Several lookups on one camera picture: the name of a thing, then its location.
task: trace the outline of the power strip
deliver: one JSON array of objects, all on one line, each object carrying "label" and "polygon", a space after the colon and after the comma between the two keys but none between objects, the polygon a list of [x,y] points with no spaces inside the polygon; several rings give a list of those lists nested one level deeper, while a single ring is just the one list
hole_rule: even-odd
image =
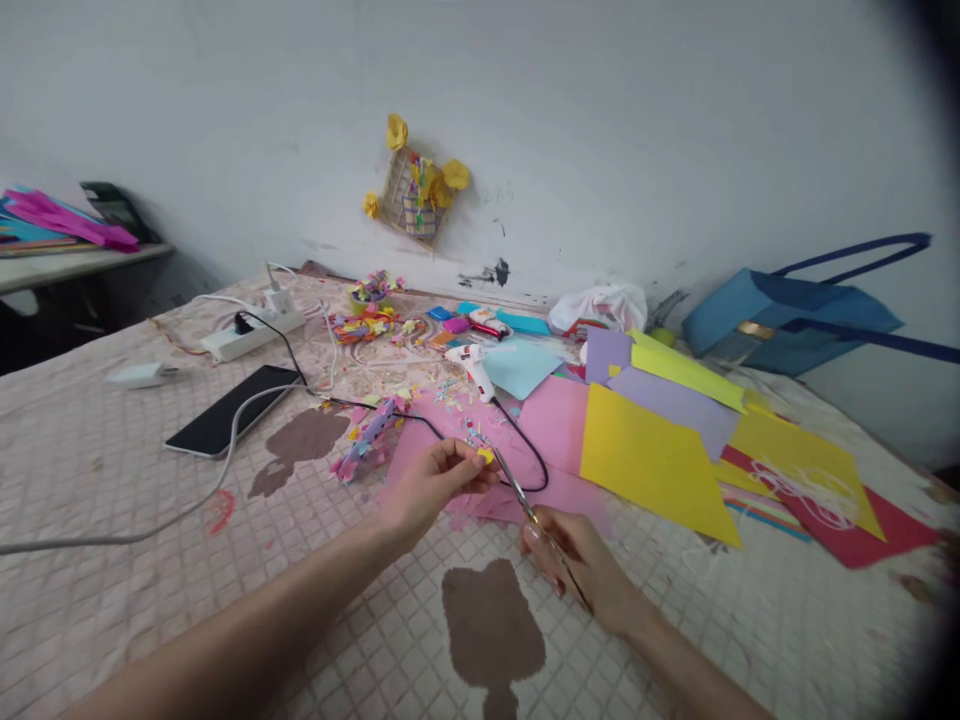
[{"label": "power strip", "polygon": [[[284,334],[291,330],[296,330],[305,322],[303,313],[299,310],[284,313],[283,315],[275,315],[267,312],[259,314],[263,316],[264,320]],[[251,350],[256,350],[261,345],[266,345],[271,340],[280,339],[273,330],[259,320],[249,315],[246,315],[245,318],[253,327],[253,332],[241,335],[237,332],[236,328],[229,327],[213,335],[208,335],[201,340],[200,344],[203,345],[204,350],[209,350],[210,354],[219,362],[230,362],[231,360],[236,360],[238,357],[243,357]]]}]

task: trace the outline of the blue eraser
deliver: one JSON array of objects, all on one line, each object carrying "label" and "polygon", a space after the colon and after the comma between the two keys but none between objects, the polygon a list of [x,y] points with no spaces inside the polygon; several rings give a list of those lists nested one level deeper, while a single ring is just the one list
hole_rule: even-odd
[{"label": "blue eraser", "polygon": [[437,322],[443,322],[444,320],[449,320],[453,317],[453,313],[442,305],[437,305],[435,308],[427,310],[427,315],[432,317]]}]

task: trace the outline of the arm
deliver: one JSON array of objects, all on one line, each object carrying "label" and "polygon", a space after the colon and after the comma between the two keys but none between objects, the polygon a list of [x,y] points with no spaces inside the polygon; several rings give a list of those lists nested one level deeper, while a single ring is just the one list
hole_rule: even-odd
[{"label": "arm", "polygon": [[[640,655],[684,717],[769,720],[766,710],[704,657],[630,582],[587,518],[548,507],[537,507],[535,512],[566,553],[597,622]],[[567,572],[536,525],[524,527],[520,550],[533,553],[557,594],[563,595],[571,584]]]},{"label": "arm", "polygon": [[413,549],[452,497],[497,482],[459,440],[422,455],[374,515],[195,628],[124,668],[69,717],[251,714],[373,579]]}]

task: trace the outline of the white plastic bag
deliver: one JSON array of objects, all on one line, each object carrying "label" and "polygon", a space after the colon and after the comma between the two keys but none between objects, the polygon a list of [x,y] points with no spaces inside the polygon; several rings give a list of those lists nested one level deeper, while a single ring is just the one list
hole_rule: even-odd
[{"label": "white plastic bag", "polygon": [[550,328],[561,335],[583,334],[577,324],[596,320],[623,332],[643,332],[647,321],[647,296],[636,285],[605,285],[562,296],[547,315]]}]

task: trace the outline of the pink eraser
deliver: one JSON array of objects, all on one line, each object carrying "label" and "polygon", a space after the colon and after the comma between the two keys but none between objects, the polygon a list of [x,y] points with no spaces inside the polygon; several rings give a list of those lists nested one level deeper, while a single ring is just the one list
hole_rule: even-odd
[{"label": "pink eraser", "polygon": [[466,318],[450,318],[443,321],[443,329],[452,332],[454,335],[459,335],[470,329],[470,321]]}]

